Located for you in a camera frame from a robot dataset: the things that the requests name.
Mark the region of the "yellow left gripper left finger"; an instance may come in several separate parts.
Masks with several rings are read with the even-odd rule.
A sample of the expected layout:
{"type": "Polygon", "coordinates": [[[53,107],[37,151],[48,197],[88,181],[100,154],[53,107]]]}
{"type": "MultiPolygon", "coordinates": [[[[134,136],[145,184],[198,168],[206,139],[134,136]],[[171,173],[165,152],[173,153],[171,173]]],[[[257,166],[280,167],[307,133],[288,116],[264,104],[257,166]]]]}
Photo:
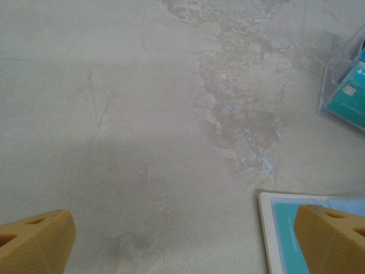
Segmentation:
{"type": "Polygon", "coordinates": [[[63,274],[76,238],[72,213],[58,209],[0,225],[0,274],[63,274]]]}

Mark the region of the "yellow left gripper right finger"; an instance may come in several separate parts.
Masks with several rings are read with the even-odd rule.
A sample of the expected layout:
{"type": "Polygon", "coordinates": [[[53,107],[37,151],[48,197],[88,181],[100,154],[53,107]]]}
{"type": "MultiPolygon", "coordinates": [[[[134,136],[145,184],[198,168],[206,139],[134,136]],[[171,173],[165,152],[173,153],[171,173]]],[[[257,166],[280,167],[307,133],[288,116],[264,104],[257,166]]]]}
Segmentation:
{"type": "Polygon", "coordinates": [[[300,205],[294,232],[310,274],[365,274],[365,217],[300,205]]]}

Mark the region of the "beige card holder wallet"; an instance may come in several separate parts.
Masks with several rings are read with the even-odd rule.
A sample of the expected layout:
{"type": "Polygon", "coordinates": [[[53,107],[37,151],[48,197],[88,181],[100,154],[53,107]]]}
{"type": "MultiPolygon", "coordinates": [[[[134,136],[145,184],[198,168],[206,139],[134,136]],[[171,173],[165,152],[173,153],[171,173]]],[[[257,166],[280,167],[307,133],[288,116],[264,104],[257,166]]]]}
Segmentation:
{"type": "Polygon", "coordinates": [[[261,214],[263,236],[265,239],[266,257],[270,274],[283,274],[283,268],[278,247],[278,237],[275,231],[273,214],[273,199],[324,199],[329,202],[327,208],[344,211],[354,215],[365,217],[365,197],[355,196],[322,196],[285,194],[274,192],[262,192],[258,202],[261,214]]]}

